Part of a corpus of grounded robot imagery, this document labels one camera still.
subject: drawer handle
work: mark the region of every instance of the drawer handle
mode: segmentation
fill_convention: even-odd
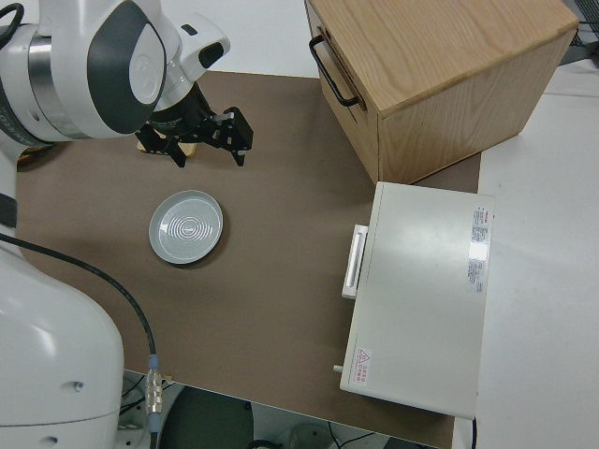
[[[316,47],[316,45],[318,45],[324,41],[325,41],[325,39],[322,37],[322,35],[313,37],[312,40],[310,40],[310,53],[314,57],[314,60],[316,61],[316,65],[318,65],[318,68],[322,72],[322,75],[325,77],[325,80],[327,80],[327,83],[329,84],[330,89],[335,94],[337,101],[339,101],[339,103],[341,103],[343,106],[345,106],[347,108],[349,108],[350,106],[354,106],[357,103],[359,103],[359,98],[357,96],[354,96],[353,98],[343,98],[343,95],[339,91],[337,84],[335,84],[335,81],[333,81],[333,78],[330,77],[330,74],[327,71],[327,69],[325,68],[325,65],[322,63],[322,61],[318,57],[318,54],[316,54],[316,50],[314,49],[314,47]]]

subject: white box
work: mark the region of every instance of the white box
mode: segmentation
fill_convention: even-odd
[[[475,417],[493,198],[378,182],[341,389]]]

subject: wooden drawer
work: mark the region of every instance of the wooden drawer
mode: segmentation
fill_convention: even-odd
[[[342,105],[335,96],[330,84],[321,75],[320,82],[323,94],[347,138],[356,150],[362,165],[366,168],[373,182],[376,182],[379,179],[378,116],[376,108],[372,100],[362,94],[353,81],[345,68],[346,63],[343,61],[342,55],[335,47],[334,37],[320,21],[310,3],[306,3],[306,10],[312,36],[322,36],[324,39],[321,44],[314,47],[317,57],[326,68],[340,96],[345,99],[357,98],[358,103],[350,107]]]
[[[577,28],[561,0],[306,0],[306,10],[335,116],[373,181],[401,183],[518,134]]]

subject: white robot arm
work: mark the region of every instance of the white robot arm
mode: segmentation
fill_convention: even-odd
[[[229,49],[213,24],[193,11],[164,14],[159,0],[40,0],[39,11],[39,23],[21,24],[21,5],[0,9],[14,12],[12,25],[0,27],[0,235],[14,238],[16,163],[27,147],[135,133],[148,152],[180,166],[178,143],[191,141],[243,164],[251,128],[236,108],[212,112],[195,83]],[[123,375],[118,330],[94,301],[31,267],[7,239],[0,449],[112,449]],[[159,378],[150,381],[159,392]],[[158,411],[160,399],[150,402]]]

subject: plate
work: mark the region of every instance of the plate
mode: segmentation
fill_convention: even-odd
[[[187,190],[167,198],[153,213],[150,244],[171,264],[190,264],[214,248],[222,231],[223,212],[216,200]]]

